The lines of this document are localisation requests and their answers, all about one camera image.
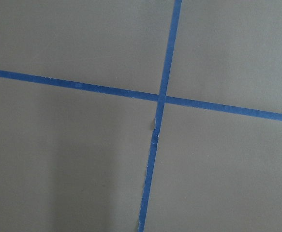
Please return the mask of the blue tape line crosswise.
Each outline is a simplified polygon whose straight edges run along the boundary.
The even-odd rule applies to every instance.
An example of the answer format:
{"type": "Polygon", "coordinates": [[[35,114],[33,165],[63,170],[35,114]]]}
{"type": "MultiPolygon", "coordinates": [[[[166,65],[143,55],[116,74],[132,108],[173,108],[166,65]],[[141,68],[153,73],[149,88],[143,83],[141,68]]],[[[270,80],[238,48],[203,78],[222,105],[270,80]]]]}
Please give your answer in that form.
{"type": "MultiPolygon", "coordinates": [[[[106,87],[100,85],[93,85],[87,83],[81,83],[76,81],[62,80],[50,77],[42,77],[24,73],[9,72],[0,70],[0,78],[14,79],[18,81],[32,82],[50,86],[78,89],[89,92],[103,93],[109,95],[123,96],[134,99],[141,99],[156,102],[159,95],[147,92],[140,92],[134,90],[127,90],[115,87],[106,87]]],[[[244,107],[237,107],[231,105],[223,105],[218,103],[211,103],[205,101],[196,101],[172,96],[166,96],[165,102],[168,104],[181,105],[187,107],[194,107],[224,113],[231,113],[236,115],[252,116],[258,118],[271,119],[276,121],[282,121],[282,113],[275,113],[269,111],[262,111],[244,107]]]]}

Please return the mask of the blue tape line lengthwise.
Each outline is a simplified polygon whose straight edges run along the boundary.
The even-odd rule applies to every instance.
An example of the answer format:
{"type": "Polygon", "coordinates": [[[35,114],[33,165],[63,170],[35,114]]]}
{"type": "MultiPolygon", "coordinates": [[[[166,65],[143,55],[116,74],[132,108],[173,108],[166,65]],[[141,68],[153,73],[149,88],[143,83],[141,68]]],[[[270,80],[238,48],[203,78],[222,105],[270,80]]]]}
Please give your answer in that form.
{"type": "Polygon", "coordinates": [[[176,36],[177,36],[177,30],[178,30],[178,22],[179,22],[179,17],[180,17],[181,5],[182,5],[181,0],[174,1],[172,18],[171,18],[170,29],[169,29],[169,34],[168,34],[166,53],[165,53],[164,64],[163,64],[163,72],[162,72],[161,83],[160,83],[160,90],[158,94],[157,107],[156,107],[156,113],[155,113],[155,125],[154,125],[154,129],[153,129],[151,141],[150,141],[150,149],[149,149],[148,163],[147,163],[147,168],[146,168],[146,176],[145,176],[142,199],[141,199],[141,204],[140,204],[138,228],[137,228],[138,232],[144,231],[145,223],[146,223],[151,183],[152,183],[152,178],[153,178],[153,173],[154,173],[155,160],[156,160],[156,155],[157,155],[159,136],[160,136],[161,126],[162,126],[163,112],[164,112],[164,106],[165,106],[165,101],[166,101],[166,94],[167,94],[167,89],[168,89],[174,48],[175,48],[175,43],[176,43],[176,36]]]}

